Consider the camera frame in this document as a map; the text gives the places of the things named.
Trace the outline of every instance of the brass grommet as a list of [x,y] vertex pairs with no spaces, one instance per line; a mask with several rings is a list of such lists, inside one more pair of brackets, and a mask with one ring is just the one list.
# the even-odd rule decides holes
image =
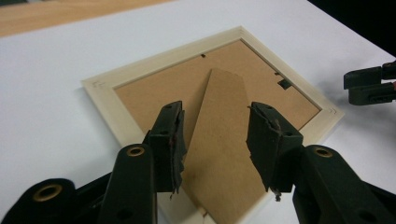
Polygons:
[[126,151],[126,154],[130,157],[137,157],[145,153],[145,149],[142,147],[131,147]]
[[324,157],[324,158],[332,157],[332,153],[327,148],[315,147],[314,151],[320,157]]
[[33,195],[33,200],[38,203],[43,203],[50,199],[55,198],[62,191],[62,185],[59,184],[50,184],[42,187]]

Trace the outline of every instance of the wooden picture frame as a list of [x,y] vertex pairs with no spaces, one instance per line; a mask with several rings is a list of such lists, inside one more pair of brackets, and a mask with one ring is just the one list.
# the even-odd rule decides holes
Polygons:
[[[120,145],[124,147],[141,142],[145,134],[116,94],[116,88],[238,40],[243,41],[319,109],[319,112],[305,124],[300,132],[304,135],[305,145],[322,141],[338,120],[344,116],[344,113],[243,27],[236,27],[88,78],[83,80],[82,84]],[[169,201],[169,194],[159,194],[158,201],[170,223],[215,223],[210,216],[203,216],[195,208],[183,190],[179,195],[174,196],[172,202]]]

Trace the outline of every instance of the wooden table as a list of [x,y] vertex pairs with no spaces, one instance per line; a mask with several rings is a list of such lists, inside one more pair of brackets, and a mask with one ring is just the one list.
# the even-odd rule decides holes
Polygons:
[[57,0],[0,7],[0,37],[170,0]]

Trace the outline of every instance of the cream frame border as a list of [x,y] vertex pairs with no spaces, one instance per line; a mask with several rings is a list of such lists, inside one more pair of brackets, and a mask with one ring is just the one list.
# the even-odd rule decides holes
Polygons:
[[[304,136],[305,145],[321,142],[332,127],[344,116],[344,113],[242,26],[128,64],[102,75],[85,79],[82,84],[120,145],[125,147],[142,141],[144,134],[116,94],[115,89],[117,87],[237,40],[242,40],[247,44],[320,110],[305,124],[300,132]],[[184,192],[181,192],[176,199],[174,197],[172,203],[169,203],[169,195],[160,194],[158,199],[159,205],[170,223],[214,223],[210,217],[203,217],[197,211]],[[175,207],[175,204],[180,203],[183,205]]]

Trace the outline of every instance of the clamp jaw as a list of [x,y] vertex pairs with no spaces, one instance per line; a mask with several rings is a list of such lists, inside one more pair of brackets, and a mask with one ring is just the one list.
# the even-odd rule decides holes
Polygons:
[[361,181],[335,150],[304,147],[273,107],[252,103],[247,147],[265,189],[291,192],[300,223],[396,223],[396,196]]
[[75,189],[48,179],[26,190],[2,224],[157,223],[157,192],[178,192],[186,147],[180,101],[165,105],[142,144],[120,150],[112,173]]
[[344,90],[349,91],[352,105],[375,105],[391,103],[396,99],[396,83],[381,80],[396,79],[396,61],[348,72],[344,75]]

